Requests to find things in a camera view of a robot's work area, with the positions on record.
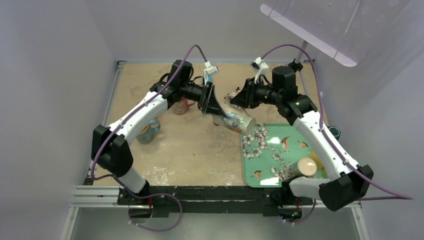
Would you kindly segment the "pink mug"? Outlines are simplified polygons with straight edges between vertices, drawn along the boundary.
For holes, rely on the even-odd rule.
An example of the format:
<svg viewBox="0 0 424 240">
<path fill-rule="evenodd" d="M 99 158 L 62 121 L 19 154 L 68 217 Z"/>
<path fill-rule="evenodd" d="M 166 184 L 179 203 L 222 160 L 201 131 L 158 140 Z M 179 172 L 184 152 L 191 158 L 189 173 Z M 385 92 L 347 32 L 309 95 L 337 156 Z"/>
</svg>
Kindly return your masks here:
<svg viewBox="0 0 424 240">
<path fill-rule="evenodd" d="M 194 106 L 195 104 L 195 101 L 183 97 L 178 102 L 174 103 L 171 109 L 174 114 L 183 115 L 187 113 L 190 107 Z"/>
</svg>

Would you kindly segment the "blue mug yellow inside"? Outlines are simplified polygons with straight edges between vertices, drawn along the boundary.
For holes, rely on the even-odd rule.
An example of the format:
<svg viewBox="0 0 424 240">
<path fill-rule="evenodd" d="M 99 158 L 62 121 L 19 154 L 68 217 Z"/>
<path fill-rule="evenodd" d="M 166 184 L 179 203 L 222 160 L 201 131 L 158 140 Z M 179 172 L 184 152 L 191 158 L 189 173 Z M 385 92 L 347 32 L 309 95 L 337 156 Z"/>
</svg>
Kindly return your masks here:
<svg viewBox="0 0 424 240">
<path fill-rule="evenodd" d="M 153 141 L 155 134 L 161 129 L 158 119 L 153 119 L 137 136 L 136 139 L 140 144 L 146 145 Z"/>
</svg>

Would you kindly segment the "cream floral mug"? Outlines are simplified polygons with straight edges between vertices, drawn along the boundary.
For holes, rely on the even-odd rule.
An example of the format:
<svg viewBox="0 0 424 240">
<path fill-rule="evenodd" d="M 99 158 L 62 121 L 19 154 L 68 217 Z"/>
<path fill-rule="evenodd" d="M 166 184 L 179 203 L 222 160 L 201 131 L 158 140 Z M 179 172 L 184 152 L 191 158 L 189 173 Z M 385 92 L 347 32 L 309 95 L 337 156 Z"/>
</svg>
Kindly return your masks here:
<svg viewBox="0 0 424 240">
<path fill-rule="evenodd" d="M 309 158 L 303 157 L 290 164 L 288 174 L 290 177 L 313 177 L 318 170 L 316 162 Z"/>
</svg>

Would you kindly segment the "dark green mug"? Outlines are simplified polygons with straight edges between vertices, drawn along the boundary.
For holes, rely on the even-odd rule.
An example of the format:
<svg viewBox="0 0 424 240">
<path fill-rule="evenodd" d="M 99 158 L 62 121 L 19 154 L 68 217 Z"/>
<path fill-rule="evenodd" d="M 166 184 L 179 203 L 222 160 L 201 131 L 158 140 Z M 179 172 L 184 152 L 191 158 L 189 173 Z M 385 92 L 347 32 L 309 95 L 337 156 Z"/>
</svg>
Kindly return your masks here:
<svg viewBox="0 0 424 240">
<path fill-rule="evenodd" d="M 332 126 L 329 126 L 328 129 L 336 140 L 340 139 L 341 131 L 338 127 L 332 125 Z"/>
</svg>

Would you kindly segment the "cream mug blue pattern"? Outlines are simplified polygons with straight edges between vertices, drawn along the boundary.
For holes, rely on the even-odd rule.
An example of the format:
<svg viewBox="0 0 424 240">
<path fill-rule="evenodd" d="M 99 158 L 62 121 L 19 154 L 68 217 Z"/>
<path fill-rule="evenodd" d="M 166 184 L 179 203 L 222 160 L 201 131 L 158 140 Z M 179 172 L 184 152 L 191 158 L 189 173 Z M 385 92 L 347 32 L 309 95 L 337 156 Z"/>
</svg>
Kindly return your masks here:
<svg viewBox="0 0 424 240">
<path fill-rule="evenodd" d="M 225 116 L 213 116 L 215 125 L 227 128 L 242 136 L 248 136 L 256 126 L 256 119 L 244 108 L 230 104 L 223 108 Z"/>
</svg>

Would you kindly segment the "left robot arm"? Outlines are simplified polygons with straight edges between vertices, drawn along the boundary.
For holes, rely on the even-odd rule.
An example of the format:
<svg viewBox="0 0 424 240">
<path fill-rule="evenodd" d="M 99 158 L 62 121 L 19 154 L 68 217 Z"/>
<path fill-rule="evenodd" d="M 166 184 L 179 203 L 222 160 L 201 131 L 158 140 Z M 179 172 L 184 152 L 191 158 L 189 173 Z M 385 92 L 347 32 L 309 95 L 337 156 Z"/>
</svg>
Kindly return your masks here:
<svg viewBox="0 0 424 240">
<path fill-rule="evenodd" d="M 146 203 L 150 194 L 150 184 L 135 169 L 130 150 L 131 143 L 142 130 L 182 98 L 197 103 L 197 108 L 203 114 L 225 116 L 212 83 L 212 75 L 219 70 L 208 61 L 204 65 L 203 83 L 196 84 L 191 79 L 193 65 L 188 61 L 176 60 L 170 72 L 161 76 L 133 109 L 109 126 L 100 124 L 93 130 L 93 165 L 109 171 L 110 177 L 122 184 L 130 192 L 130 199 L 138 205 Z"/>
</svg>

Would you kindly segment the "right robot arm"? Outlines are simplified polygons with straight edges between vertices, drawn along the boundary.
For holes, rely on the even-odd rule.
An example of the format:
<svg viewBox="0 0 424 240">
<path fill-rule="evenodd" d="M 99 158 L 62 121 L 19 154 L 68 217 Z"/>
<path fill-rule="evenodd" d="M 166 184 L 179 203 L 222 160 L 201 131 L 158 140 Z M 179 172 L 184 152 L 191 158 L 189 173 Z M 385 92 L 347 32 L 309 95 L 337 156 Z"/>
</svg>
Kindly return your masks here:
<svg viewBox="0 0 424 240">
<path fill-rule="evenodd" d="M 274 105 L 309 143 L 323 163 L 327 179 L 292 177 L 282 184 L 280 196 L 288 204 L 300 197 L 320 200 L 335 212 L 363 198 L 374 172 L 369 165 L 360 165 L 339 144 L 324 125 L 321 113 L 312 100 L 298 92 L 296 74 L 289 66 L 278 66 L 271 72 L 271 84 L 248 78 L 230 103 L 245 109 L 260 104 Z"/>
</svg>

